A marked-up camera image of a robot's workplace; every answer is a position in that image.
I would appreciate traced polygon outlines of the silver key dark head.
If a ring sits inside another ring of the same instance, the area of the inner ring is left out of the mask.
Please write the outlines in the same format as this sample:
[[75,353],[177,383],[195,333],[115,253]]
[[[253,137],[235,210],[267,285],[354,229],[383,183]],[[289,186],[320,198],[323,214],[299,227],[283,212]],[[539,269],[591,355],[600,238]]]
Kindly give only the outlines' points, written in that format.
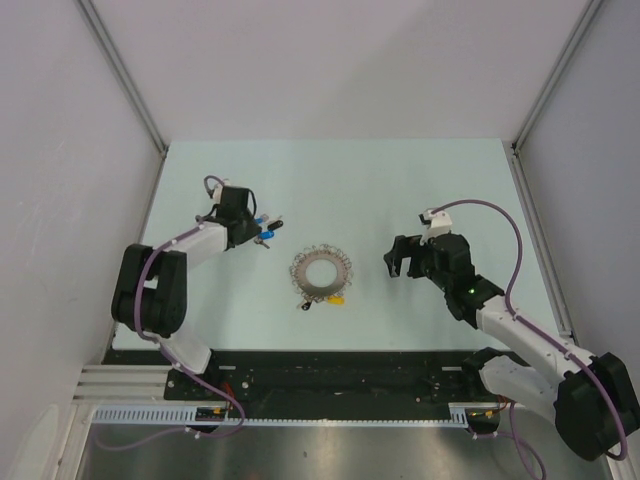
[[270,249],[269,245],[262,238],[259,238],[259,237],[255,238],[254,243],[256,243],[257,245],[263,246],[264,248]]

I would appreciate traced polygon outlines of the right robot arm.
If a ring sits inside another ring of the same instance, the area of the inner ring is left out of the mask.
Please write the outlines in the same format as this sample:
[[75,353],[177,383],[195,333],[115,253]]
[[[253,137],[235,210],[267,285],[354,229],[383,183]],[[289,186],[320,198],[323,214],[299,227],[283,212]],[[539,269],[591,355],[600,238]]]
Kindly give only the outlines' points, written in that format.
[[461,388],[469,399],[484,401],[494,393],[523,405],[554,425],[584,460],[611,456],[615,447],[617,459],[627,456],[628,437],[639,428],[639,402],[620,358],[597,356],[526,319],[500,287],[476,272],[461,235],[399,235],[383,260],[392,278],[407,262],[408,277],[430,280],[456,320],[517,355],[512,360],[486,348],[468,360]]

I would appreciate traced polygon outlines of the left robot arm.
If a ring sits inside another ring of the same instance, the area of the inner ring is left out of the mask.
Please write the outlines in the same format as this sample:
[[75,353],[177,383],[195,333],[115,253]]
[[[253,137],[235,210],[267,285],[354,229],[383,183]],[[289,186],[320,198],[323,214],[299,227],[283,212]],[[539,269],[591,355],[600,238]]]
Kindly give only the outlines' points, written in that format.
[[157,247],[125,249],[111,301],[112,319],[157,345],[175,368],[189,371],[185,385],[202,400],[219,392],[221,376],[208,367],[211,348],[186,324],[188,273],[261,232],[251,189],[221,183],[210,197],[211,211],[191,229]]

